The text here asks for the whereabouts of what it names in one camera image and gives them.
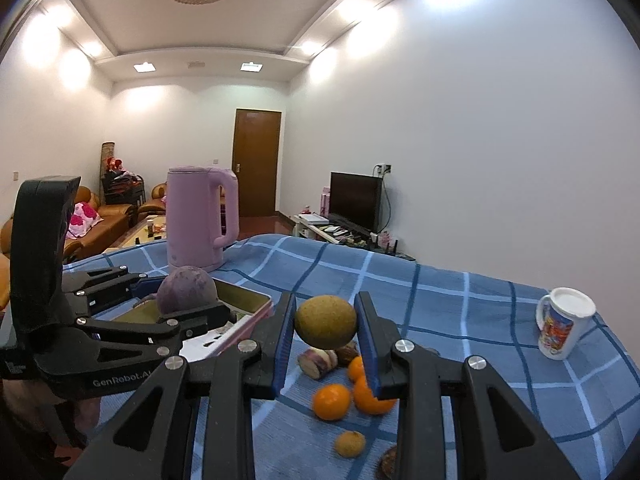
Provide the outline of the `dark purple passion fruit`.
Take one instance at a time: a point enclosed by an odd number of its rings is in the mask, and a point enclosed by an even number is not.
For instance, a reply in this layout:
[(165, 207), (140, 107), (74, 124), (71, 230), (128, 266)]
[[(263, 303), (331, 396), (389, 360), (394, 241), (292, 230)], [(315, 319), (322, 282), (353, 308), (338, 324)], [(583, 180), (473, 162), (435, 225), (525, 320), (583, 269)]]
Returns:
[(214, 280), (197, 266), (180, 266), (163, 279), (156, 294), (163, 315), (209, 306), (218, 301)]

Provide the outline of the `wrinkled brown passion fruit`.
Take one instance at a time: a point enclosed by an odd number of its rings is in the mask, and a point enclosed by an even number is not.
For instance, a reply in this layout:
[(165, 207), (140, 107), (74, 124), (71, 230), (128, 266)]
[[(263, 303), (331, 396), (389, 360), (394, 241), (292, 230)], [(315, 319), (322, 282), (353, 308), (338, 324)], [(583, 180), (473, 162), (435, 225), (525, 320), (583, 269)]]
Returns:
[(393, 445), (386, 450), (378, 461), (378, 478), (393, 480), (395, 474), (397, 446)]

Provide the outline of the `large orange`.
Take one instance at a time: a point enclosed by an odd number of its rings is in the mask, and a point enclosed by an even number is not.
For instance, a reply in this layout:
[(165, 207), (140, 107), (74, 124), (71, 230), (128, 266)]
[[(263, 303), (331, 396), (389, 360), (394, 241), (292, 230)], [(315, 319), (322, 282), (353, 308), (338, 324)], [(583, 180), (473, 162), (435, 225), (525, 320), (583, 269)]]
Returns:
[(397, 402), (396, 399), (378, 399), (369, 388), (366, 376), (364, 375), (360, 376), (356, 382), (354, 382), (352, 396), (354, 397), (356, 408), (358, 408), (360, 412), (372, 416), (387, 414)]

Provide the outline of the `small yellow-brown pear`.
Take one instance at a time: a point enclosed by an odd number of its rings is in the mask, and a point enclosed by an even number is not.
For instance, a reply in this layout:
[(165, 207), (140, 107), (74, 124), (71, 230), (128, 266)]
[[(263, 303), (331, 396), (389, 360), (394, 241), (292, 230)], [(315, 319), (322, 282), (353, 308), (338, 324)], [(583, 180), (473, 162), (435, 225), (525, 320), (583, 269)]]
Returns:
[(343, 458), (356, 458), (366, 447), (366, 437), (359, 431), (344, 431), (334, 441), (334, 451)]

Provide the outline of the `round brown-green pear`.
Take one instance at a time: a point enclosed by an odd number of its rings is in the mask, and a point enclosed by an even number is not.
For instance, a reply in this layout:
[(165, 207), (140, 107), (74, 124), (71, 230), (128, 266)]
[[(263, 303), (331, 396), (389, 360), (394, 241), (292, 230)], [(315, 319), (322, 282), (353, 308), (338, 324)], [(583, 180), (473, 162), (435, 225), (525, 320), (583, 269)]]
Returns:
[(357, 330), (357, 313), (345, 299), (322, 295), (305, 300), (295, 315), (297, 335), (311, 347), (335, 350), (346, 346)]

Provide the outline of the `medium orange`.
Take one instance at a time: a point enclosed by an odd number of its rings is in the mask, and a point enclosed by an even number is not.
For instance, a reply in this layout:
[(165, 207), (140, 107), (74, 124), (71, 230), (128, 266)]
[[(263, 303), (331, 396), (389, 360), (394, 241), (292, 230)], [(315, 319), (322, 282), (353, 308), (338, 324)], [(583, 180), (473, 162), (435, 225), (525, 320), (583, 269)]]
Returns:
[(346, 416), (351, 403), (352, 393), (349, 388), (340, 384), (329, 384), (314, 393), (311, 409), (318, 419), (335, 422)]

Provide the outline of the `pink floral cushion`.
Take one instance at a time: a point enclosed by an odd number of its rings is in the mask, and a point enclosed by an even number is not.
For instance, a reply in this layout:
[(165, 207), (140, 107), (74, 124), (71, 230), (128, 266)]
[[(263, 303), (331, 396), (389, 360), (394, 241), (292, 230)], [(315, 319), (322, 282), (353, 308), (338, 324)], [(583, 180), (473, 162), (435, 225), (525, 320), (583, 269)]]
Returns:
[(75, 204), (74, 212), (68, 222), (66, 237), (70, 240), (86, 236), (94, 226), (103, 221), (98, 212), (86, 202)]

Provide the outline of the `brown leather sofa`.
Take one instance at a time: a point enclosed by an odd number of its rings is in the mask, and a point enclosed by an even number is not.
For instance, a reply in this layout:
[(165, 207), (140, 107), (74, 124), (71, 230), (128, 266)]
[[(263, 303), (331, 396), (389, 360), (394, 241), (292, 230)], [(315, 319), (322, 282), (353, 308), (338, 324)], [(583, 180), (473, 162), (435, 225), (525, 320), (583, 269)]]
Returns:
[[(102, 205), (99, 197), (85, 186), (75, 196), (63, 250), (63, 261), (85, 259), (114, 245), (137, 221), (130, 204)], [(1, 314), (10, 301), (12, 271), (13, 217), (1, 229)]]

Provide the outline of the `pink electric kettle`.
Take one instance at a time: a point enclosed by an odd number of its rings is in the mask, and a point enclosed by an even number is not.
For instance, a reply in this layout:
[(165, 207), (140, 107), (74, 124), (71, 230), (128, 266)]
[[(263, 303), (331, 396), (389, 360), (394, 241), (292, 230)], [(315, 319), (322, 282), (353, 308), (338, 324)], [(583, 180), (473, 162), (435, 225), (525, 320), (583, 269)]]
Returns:
[(166, 243), (172, 270), (218, 269), (224, 248), (239, 232), (239, 182), (233, 171), (194, 166), (168, 171)]

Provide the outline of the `white printed mug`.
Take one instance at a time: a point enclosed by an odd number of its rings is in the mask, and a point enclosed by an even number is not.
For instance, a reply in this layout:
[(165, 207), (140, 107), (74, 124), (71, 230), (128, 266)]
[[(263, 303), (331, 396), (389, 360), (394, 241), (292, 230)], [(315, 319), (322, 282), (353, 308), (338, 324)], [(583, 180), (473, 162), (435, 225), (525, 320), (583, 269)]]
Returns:
[(538, 349), (548, 359), (566, 359), (596, 313), (594, 301), (580, 290), (552, 289), (536, 307)]

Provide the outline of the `small orange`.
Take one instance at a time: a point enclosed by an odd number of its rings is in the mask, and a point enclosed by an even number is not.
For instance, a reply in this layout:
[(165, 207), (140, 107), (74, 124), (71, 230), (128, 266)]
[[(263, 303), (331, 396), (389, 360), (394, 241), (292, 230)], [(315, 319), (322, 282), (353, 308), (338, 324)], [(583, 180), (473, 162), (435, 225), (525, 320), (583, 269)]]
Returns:
[(353, 384), (366, 374), (363, 366), (363, 359), (361, 356), (356, 356), (352, 359), (347, 367), (347, 377)]

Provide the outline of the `blue plaid tablecloth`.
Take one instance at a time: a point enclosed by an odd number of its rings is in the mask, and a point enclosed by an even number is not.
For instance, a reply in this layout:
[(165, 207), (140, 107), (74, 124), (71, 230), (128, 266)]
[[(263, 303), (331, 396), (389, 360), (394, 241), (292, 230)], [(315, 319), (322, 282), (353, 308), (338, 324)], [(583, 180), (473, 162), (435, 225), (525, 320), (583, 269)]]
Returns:
[[(282, 292), (294, 292), (298, 300), (368, 292), (378, 314), (416, 344), (455, 361), (472, 354), (488, 359), (584, 479), (607, 477), (638, 432), (637, 365), (602, 318), (589, 323), (567, 359), (546, 358), (535, 325), (540, 288), (278, 234), (235, 243), (216, 278), (272, 299)], [(322, 422), (310, 408), (317, 387), (291, 363), (277, 400), (253, 404), (258, 478), (378, 474), (378, 461), (396, 440), (396, 414), (353, 410), (339, 422)], [(356, 458), (334, 451), (344, 431), (366, 437)]]

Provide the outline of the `white TV stand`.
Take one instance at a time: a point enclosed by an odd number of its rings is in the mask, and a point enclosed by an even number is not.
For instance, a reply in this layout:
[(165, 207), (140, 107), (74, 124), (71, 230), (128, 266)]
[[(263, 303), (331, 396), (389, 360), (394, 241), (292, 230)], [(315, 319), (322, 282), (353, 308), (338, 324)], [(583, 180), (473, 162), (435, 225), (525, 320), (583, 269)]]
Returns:
[(370, 252), (377, 252), (378, 254), (416, 261), (413, 256), (401, 252), (398, 249), (398, 241), (392, 242), (386, 234), (382, 236), (378, 236), (375, 233), (361, 234), (337, 224), (320, 222), (318, 214), (296, 214), (291, 217), (291, 220), (293, 222), (292, 233), (297, 237), (370, 250)]

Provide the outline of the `brown wooden door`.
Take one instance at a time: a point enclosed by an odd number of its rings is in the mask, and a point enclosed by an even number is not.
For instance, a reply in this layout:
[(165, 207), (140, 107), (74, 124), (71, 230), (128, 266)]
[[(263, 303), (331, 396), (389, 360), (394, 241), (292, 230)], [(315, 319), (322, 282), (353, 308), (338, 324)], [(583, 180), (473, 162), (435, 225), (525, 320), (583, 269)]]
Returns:
[(232, 170), (239, 181), (241, 217), (268, 217), (276, 211), (281, 112), (235, 112)]

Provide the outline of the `black television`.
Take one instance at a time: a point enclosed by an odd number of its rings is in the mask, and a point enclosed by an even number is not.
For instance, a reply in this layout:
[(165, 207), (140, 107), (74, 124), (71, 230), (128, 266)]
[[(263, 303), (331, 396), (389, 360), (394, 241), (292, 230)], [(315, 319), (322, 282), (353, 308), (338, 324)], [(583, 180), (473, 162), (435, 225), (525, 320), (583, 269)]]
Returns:
[(381, 221), (382, 192), (380, 177), (332, 172), (329, 219), (376, 232)]

